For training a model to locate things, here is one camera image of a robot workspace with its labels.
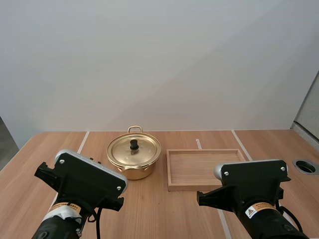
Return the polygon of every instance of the lid knob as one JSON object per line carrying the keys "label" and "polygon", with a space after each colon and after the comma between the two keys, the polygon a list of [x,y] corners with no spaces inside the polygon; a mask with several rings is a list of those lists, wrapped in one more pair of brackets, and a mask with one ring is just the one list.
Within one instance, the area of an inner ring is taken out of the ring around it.
{"label": "lid knob", "polygon": [[135,151],[139,149],[138,141],[136,139],[132,139],[130,141],[130,144],[131,144],[131,147],[130,147],[131,150]]}

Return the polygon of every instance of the gold pot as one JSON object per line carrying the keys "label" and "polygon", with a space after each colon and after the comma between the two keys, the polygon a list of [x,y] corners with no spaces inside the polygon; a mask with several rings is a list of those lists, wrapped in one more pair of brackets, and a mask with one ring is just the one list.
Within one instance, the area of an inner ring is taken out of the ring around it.
{"label": "gold pot", "polygon": [[[131,132],[138,128],[140,132]],[[128,133],[115,138],[108,147],[108,159],[128,179],[137,180],[149,176],[160,156],[160,142],[140,126],[131,126]]]}

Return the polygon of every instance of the wooden tray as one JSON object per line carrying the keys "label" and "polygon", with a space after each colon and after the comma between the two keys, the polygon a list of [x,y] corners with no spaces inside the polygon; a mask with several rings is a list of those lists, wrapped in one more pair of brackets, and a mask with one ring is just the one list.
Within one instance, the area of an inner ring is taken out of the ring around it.
{"label": "wooden tray", "polygon": [[170,192],[217,189],[222,184],[214,175],[214,167],[245,161],[239,149],[168,149],[166,158]]}

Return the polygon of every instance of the cable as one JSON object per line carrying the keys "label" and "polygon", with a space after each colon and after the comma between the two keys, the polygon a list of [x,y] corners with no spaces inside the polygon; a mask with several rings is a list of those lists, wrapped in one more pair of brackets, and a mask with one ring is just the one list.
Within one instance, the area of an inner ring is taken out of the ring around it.
{"label": "cable", "polygon": [[102,208],[99,208],[96,218],[96,238],[101,239],[100,233],[100,217],[101,217]]}
{"label": "cable", "polygon": [[296,223],[298,230],[302,233],[303,232],[303,228],[301,226],[301,224],[299,223],[298,219],[295,217],[295,215],[290,212],[287,208],[285,208],[284,206],[279,206],[279,200],[277,199],[276,201],[276,209],[281,213],[284,214],[287,213],[289,217],[291,217],[292,220],[294,220],[294,222]]}
{"label": "cable", "polygon": [[287,208],[285,208],[284,206],[280,206],[280,209],[282,209],[285,213],[288,214],[289,217],[291,217],[292,220],[294,220],[294,222],[296,223],[298,230],[302,233],[303,232],[303,228],[301,227],[301,224],[299,223],[299,221],[297,220],[297,218],[295,217],[294,214],[292,214]]}

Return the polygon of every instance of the yellow label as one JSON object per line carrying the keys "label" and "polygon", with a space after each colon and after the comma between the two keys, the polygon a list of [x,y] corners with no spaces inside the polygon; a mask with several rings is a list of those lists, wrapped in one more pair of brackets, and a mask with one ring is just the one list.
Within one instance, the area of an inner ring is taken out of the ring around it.
{"label": "yellow label", "polygon": [[269,203],[255,203],[251,205],[245,213],[249,218],[252,218],[256,213],[264,209],[276,210],[276,208]]}
{"label": "yellow label", "polygon": [[259,211],[261,211],[261,210],[264,210],[264,209],[274,209],[274,210],[275,210],[275,207],[272,206],[272,205],[269,204],[269,203],[255,203],[255,204],[253,205],[253,208],[254,208],[257,212],[259,212]]}
{"label": "yellow label", "polygon": [[[57,208],[59,208],[59,207],[61,207],[61,206],[68,205],[68,204],[69,204],[69,203],[57,203],[57,204],[53,205],[53,206],[50,208],[49,212],[51,212],[51,211],[53,211],[54,209],[57,209]],[[68,206],[69,206],[70,208],[76,210],[77,213],[80,213],[80,211],[81,211],[81,208],[80,208],[78,205],[76,205],[76,204],[71,203],[71,204],[68,205]]]}

